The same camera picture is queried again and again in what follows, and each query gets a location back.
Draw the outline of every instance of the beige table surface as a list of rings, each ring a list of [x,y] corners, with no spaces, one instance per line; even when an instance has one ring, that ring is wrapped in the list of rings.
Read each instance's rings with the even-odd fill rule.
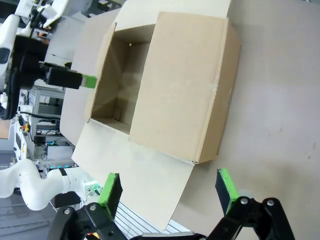
[[[194,168],[172,218],[193,231],[210,233],[223,216],[215,190],[216,170],[228,168],[238,189],[251,190],[258,201],[267,197],[281,201],[297,240],[317,240],[320,5],[233,0],[229,17],[242,49],[219,157]],[[90,37],[82,39],[88,45],[82,45],[83,62],[74,62],[74,69],[94,69],[97,46],[89,44],[99,41]],[[87,94],[85,89],[68,89],[65,94],[61,132],[74,144],[84,125]],[[257,237],[244,229],[238,239]]]

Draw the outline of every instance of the striped metal surface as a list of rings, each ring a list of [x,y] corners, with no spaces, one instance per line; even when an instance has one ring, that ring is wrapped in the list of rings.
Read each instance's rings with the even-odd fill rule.
[[[162,231],[159,228],[153,226],[145,219],[143,219],[132,209],[130,209],[121,202],[119,203],[114,220],[115,224],[119,227],[119,229],[128,239],[142,235],[144,233],[173,234],[181,232],[190,232],[190,230],[181,226],[173,220],[170,220],[165,231]]]

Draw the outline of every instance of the open cardboard box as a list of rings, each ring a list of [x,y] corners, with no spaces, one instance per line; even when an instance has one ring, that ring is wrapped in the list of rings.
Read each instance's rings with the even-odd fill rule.
[[[99,83],[72,159],[102,185],[120,173],[121,201],[165,229],[200,162],[197,151],[216,156],[209,149],[219,146],[240,41],[228,19],[186,13],[115,28],[101,44]]]

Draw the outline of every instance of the white table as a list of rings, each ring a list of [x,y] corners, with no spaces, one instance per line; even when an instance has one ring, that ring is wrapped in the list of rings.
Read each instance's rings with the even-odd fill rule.
[[[320,5],[297,0],[232,2],[229,17],[243,46],[219,157],[194,168],[175,221],[209,234],[223,216],[216,170],[228,168],[238,189],[250,189],[257,201],[281,201],[296,239],[319,239],[319,13]],[[94,70],[99,27],[85,29],[94,37],[80,40],[74,69]],[[65,94],[61,132],[75,145],[88,91]],[[257,237],[243,229],[237,239]]]

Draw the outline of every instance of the table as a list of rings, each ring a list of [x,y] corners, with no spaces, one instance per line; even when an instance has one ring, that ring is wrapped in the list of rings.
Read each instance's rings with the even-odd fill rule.
[[[223,216],[216,170],[228,168],[238,189],[258,201],[281,201],[296,239],[319,238],[319,12],[320,5],[297,0],[232,1],[228,16],[242,49],[219,156],[194,168],[173,220],[209,234]],[[97,47],[81,41],[76,56],[92,59]],[[78,64],[73,68],[80,70]],[[94,70],[86,64],[82,71]],[[87,95],[85,89],[65,94],[61,132],[75,145]],[[238,239],[257,237],[243,229]]]

